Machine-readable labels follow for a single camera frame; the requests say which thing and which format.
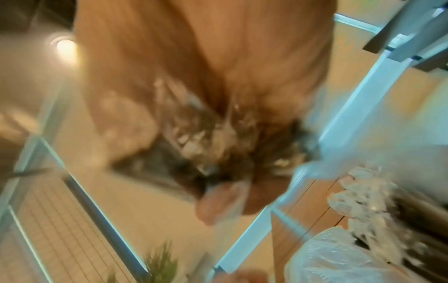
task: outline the wooden floor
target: wooden floor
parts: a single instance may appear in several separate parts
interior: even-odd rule
[[[329,208],[327,197],[343,190],[337,180],[304,179],[295,200],[274,208],[272,237],[275,277],[283,283],[284,267],[294,253],[314,235],[336,225],[347,228],[347,219]]]

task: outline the round light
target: round light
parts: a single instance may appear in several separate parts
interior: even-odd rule
[[[56,50],[62,61],[70,65],[77,63],[76,43],[70,39],[62,39],[56,43]]]

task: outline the white plastic bag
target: white plastic bag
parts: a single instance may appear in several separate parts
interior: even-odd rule
[[[354,241],[349,232],[339,227],[316,235],[286,265],[286,283],[411,282]]]

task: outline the wood panel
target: wood panel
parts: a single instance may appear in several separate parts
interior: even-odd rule
[[[297,193],[297,201],[274,208],[272,235],[276,282],[284,282],[284,267],[299,248],[316,234],[336,225],[344,217],[329,208],[327,197],[343,188],[336,180],[309,180]]]

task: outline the brown wooden surface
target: brown wooden surface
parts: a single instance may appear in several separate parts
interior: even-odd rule
[[[272,236],[277,283],[284,282],[284,267],[299,248],[316,234],[347,219],[328,206],[327,197],[343,190],[336,180],[303,180],[295,199],[274,209]]]

